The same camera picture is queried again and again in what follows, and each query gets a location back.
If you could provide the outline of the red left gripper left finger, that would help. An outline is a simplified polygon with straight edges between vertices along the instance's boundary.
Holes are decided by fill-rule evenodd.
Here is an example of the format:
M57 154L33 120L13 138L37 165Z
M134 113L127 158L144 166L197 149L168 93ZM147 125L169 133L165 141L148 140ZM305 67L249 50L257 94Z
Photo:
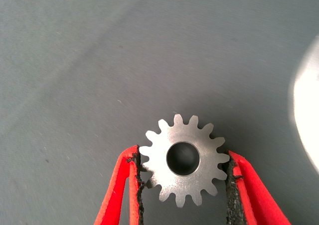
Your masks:
M129 181L129 224L144 223L142 191L145 183L140 177L140 172L141 155L139 146L134 145L119 155L94 224L119 224L126 181Z

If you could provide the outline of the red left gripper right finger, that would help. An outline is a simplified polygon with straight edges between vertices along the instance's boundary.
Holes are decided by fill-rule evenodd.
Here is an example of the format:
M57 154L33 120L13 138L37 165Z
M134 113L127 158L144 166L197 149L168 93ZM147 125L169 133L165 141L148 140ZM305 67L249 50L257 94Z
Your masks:
M253 166L243 156L228 151L229 163L223 166L227 174L228 225L289 225Z

